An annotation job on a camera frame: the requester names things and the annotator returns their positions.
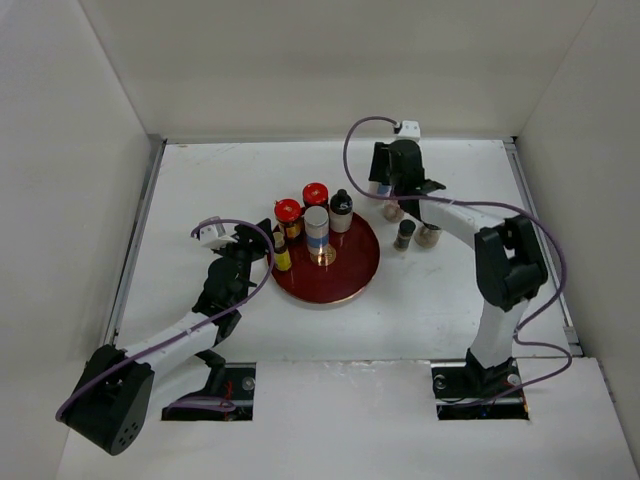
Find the yellow label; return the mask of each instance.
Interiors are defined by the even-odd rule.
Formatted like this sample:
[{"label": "yellow label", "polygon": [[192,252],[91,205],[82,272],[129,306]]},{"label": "yellow label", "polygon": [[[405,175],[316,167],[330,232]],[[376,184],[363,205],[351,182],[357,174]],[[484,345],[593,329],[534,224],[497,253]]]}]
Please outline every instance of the yellow label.
[{"label": "yellow label", "polygon": [[286,272],[291,268],[289,250],[286,250],[284,253],[276,253],[276,268],[281,272]]},{"label": "yellow label", "polygon": [[296,222],[294,223],[291,227],[287,227],[287,231],[285,236],[290,239],[293,240],[294,238],[296,238],[299,234],[300,234],[300,222]]}]

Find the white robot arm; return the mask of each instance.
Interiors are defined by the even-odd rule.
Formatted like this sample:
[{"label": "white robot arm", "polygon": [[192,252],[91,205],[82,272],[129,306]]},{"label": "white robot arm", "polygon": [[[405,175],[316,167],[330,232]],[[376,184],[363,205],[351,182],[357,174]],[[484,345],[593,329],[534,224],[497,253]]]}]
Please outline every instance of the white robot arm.
[{"label": "white robot arm", "polygon": [[[442,195],[445,186],[425,177],[417,122],[401,122],[395,131],[392,143],[375,144],[369,181],[390,186],[390,198],[402,210],[474,250],[476,280],[484,297],[465,366],[434,367],[433,391],[443,399],[490,398],[509,388],[507,379],[517,374],[513,336],[529,301],[547,281],[542,250],[528,218],[505,219],[447,202]],[[430,197],[436,190],[438,196]]]},{"label": "white robot arm", "polygon": [[[225,361],[210,349],[227,338],[240,320],[241,314],[234,306],[248,298],[250,287],[256,287],[249,280],[251,264],[269,250],[266,240],[273,242],[269,219],[253,229],[238,225],[232,236],[224,229],[208,226],[197,232],[197,237],[202,246],[220,257],[209,266],[203,291],[192,310],[173,326],[135,345],[98,348],[74,393],[91,383],[95,386],[61,407],[60,421],[111,455],[118,455],[136,439],[147,415],[153,385],[182,362],[193,356],[204,360],[211,368],[205,390],[218,389]],[[208,321],[214,317],[215,322]]]}]

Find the black bottle cap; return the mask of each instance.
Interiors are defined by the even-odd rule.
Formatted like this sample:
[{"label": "black bottle cap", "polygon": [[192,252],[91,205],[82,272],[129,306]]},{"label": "black bottle cap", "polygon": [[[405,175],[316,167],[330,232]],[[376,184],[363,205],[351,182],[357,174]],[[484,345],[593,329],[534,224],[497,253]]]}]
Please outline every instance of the black bottle cap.
[{"label": "black bottle cap", "polygon": [[353,200],[344,188],[338,190],[338,192],[331,197],[329,202],[331,211],[338,215],[346,215],[353,210]]},{"label": "black bottle cap", "polygon": [[406,237],[408,235],[412,235],[415,229],[415,223],[413,223],[411,220],[403,220],[400,222],[400,226],[398,227],[398,233]]}]

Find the white wall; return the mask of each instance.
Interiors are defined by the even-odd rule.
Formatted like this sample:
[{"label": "white wall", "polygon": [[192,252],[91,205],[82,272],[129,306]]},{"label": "white wall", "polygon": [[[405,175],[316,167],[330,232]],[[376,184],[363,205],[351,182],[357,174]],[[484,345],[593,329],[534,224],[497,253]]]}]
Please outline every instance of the white wall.
[{"label": "white wall", "polygon": [[76,0],[0,0],[0,477],[55,476],[148,142]]},{"label": "white wall", "polygon": [[640,463],[640,1],[600,0],[518,147],[565,246],[567,297]]},{"label": "white wall", "polygon": [[82,0],[149,132],[515,135],[594,0]]}]

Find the jar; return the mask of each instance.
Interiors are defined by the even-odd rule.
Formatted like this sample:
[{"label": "jar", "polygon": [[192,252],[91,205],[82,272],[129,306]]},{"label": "jar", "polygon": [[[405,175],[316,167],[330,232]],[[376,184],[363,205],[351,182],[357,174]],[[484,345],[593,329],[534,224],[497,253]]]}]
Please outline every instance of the jar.
[{"label": "jar", "polygon": [[[369,182],[369,193],[388,197],[391,193],[391,185],[383,185],[380,182]],[[378,204],[378,202],[381,201],[379,198],[369,198],[369,202],[373,204]]]},{"label": "jar", "polygon": [[440,227],[425,223],[416,232],[415,239],[422,248],[433,248],[440,240],[440,235],[442,235]]},{"label": "jar", "polygon": [[292,198],[285,198],[276,202],[273,209],[278,221],[278,227],[284,237],[291,241],[296,240],[302,233],[302,208],[300,204]]},{"label": "jar", "polygon": [[286,272],[291,269],[291,256],[289,255],[289,249],[284,243],[284,235],[280,232],[273,234],[273,247],[275,253],[276,268],[281,272]]},{"label": "jar", "polygon": [[343,188],[338,190],[329,204],[329,227],[336,233],[344,233],[351,228],[353,200]]},{"label": "jar", "polygon": [[404,252],[409,248],[409,242],[411,242],[411,235],[416,229],[416,224],[411,220],[403,220],[398,227],[398,235],[396,241],[393,242],[393,246],[399,252]]},{"label": "jar", "polygon": [[307,249],[312,255],[324,255],[329,248],[329,214],[322,207],[310,207],[304,212]]},{"label": "jar", "polygon": [[302,189],[304,206],[324,207],[329,204],[329,190],[322,183],[310,183]]},{"label": "jar", "polygon": [[404,211],[396,200],[385,200],[382,215],[391,223],[398,223],[404,218]]}]

